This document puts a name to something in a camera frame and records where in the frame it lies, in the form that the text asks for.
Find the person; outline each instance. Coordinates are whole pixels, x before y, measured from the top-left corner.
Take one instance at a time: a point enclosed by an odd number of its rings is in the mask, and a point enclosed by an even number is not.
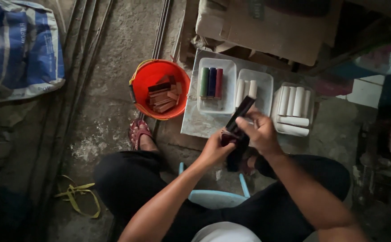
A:
[[[321,242],[367,241],[342,201],[350,187],[340,163],[319,156],[286,155],[270,118],[256,109],[236,123],[260,156],[249,168],[277,182],[236,207],[207,209],[188,195],[203,174],[225,161],[235,144],[220,145],[220,131],[200,156],[166,184],[159,175],[165,162],[145,122],[132,123],[129,137],[137,151],[105,156],[94,178],[97,192],[118,222],[125,225],[120,242],[259,242],[303,241],[318,231]]]

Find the white roll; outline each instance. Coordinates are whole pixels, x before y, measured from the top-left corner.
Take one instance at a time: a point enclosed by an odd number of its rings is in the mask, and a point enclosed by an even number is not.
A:
[[[257,81],[251,80],[251,85],[249,87],[249,96],[252,98],[257,98]]]
[[[243,100],[243,89],[244,88],[245,88],[245,82],[241,79],[238,80],[235,107],[239,107],[240,103]]]
[[[309,119],[307,118],[298,118],[298,117],[288,117],[288,116],[279,116],[278,123],[282,124],[292,124],[301,127],[309,126]]]
[[[301,117],[302,108],[304,105],[304,87],[297,87],[296,89],[296,99],[294,101],[293,116]]]
[[[290,96],[288,97],[287,116],[293,116],[294,101],[296,100],[296,91],[297,88],[295,88],[295,86],[290,86]]]
[[[281,88],[281,92],[280,92],[280,96],[279,96],[278,115],[285,116],[287,114],[288,97],[289,96],[290,96],[290,87],[283,86]]]
[[[246,80],[245,81],[245,88],[243,89],[243,98],[249,95],[249,89],[251,88],[251,82]]]
[[[303,111],[302,111],[302,118],[308,118],[309,114],[309,104],[310,104],[310,91],[306,90],[304,92],[304,106],[303,106]]]
[[[291,126],[288,124],[277,123],[276,128],[278,129],[278,131],[282,131],[282,132],[285,132],[287,134],[291,134],[294,136],[305,137],[309,134],[309,129],[305,129],[305,128],[297,127],[297,126]]]

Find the blue bag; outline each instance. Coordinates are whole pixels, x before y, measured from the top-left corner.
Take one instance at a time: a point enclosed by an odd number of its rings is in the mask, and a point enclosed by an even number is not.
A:
[[[64,81],[52,10],[37,3],[0,0],[0,102],[54,91]]]

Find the black handle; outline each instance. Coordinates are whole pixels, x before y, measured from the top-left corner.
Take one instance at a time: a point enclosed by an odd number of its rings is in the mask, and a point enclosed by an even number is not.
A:
[[[129,88],[130,88],[131,100],[133,101],[133,103],[137,103],[137,101],[136,101],[136,95],[134,94],[133,84],[130,84],[130,85],[128,85],[128,86],[129,86]]]

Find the dirty floor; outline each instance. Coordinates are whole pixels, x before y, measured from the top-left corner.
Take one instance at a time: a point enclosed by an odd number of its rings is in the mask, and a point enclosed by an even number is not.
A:
[[[137,111],[128,95],[128,81],[137,65],[151,58],[161,6],[162,0],[117,1],[112,9],[110,24],[78,107],[63,160],[61,173],[77,184],[93,182],[93,168],[102,154],[130,150],[126,129],[130,120],[137,116]],[[163,58],[170,56],[184,8],[185,1],[174,1]],[[297,142],[286,151],[326,156],[351,170],[355,163],[359,127],[365,121],[374,120],[375,115],[375,110],[366,110],[341,99],[324,100],[319,104],[309,142]],[[158,146],[166,154],[171,168],[170,172],[162,174],[166,181],[176,177],[179,162],[191,164],[205,143],[205,139],[180,134],[181,122],[182,116],[158,125]],[[272,179],[256,174],[248,181],[248,186],[254,193],[272,182]],[[238,175],[221,168],[207,173],[197,186],[242,194]],[[78,203],[85,212],[95,213],[95,204],[89,195],[80,196]],[[59,199],[54,200],[51,214],[49,242],[106,241],[113,219],[103,204],[100,217],[90,219]]]

